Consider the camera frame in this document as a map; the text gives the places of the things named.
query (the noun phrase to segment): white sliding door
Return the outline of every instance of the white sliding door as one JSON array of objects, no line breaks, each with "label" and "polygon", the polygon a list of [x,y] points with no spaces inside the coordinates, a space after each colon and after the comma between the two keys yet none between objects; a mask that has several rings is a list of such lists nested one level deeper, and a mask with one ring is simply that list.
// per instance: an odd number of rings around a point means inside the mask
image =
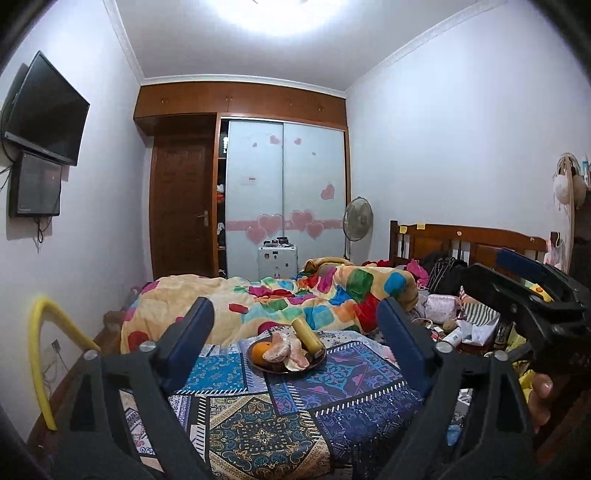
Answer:
[{"label": "white sliding door", "polygon": [[309,125],[284,125],[283,215],[285,235],[298,249],[298,267],[345,250],[344,133]]},{"label": "white sliding door", "polygon": [[283,231],[283,124],[232,120],[228,137],[228,277],[258,280],[258,247]]}]

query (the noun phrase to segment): door handle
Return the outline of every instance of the door handle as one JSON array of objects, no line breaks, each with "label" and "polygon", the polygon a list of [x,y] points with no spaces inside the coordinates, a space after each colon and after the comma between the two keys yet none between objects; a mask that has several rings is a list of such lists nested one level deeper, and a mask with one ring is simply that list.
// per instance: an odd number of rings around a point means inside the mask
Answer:
[{"label": "door handle", "polygon": [[204,226],[209,226],[209,211],[205,210],[203,212],[203,215],[197,215],[197,218],[202,218],[203,219],[203,225]]}]

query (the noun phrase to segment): ceiling light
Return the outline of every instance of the ceiling light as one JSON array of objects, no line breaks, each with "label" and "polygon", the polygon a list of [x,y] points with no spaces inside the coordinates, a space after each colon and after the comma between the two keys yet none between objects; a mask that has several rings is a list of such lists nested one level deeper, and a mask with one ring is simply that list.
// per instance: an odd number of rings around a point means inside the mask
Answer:
[{"label": "ceiling light", "polygon": [[220,17],[257,33],[286,36],[321,27],[345,0],[209,0]]}]

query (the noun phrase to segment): small monitor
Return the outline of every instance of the small monitor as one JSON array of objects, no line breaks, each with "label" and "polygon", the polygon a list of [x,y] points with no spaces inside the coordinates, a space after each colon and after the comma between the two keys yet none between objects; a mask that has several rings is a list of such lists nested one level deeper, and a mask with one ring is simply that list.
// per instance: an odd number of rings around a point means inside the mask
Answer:
[{"label": "small monitor", "polygon": [[8,213],[11,217],[48,217],[60,214],[61,167],[24,152],[10,178]]}]

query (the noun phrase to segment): wooden headboard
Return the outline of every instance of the wooden headboard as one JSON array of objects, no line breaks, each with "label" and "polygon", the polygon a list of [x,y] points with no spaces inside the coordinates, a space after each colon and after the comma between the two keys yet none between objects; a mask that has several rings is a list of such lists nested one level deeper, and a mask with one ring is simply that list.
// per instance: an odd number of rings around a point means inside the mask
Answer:
[{"label": "wooden headboard", "polygon": [[440,250],[461,258],[469,265],[481,263],[495,268],[496,253],[503,247],[542,261],[546,252],[546,240],[496,228],[431,223],[399,225],[396,220],[390,221],[389,260],[393,267],[405,265],[412,258],[420,259],[434,250]]}]

